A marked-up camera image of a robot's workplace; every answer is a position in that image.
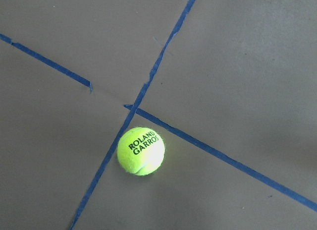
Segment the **Roland Garros yellow tennis ball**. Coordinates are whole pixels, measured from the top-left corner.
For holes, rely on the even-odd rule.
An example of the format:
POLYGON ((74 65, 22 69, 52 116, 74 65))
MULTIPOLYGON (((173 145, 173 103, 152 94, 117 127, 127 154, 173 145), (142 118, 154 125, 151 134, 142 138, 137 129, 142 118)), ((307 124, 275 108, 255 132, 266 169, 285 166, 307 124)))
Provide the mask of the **Roland Garros yellow tennis ball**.
POLYGON ((128 173, 145 176, 156 171, 162 164, 165 145, 161 136, 146 127, 135 127, 119 140, 117 159, 128 173))

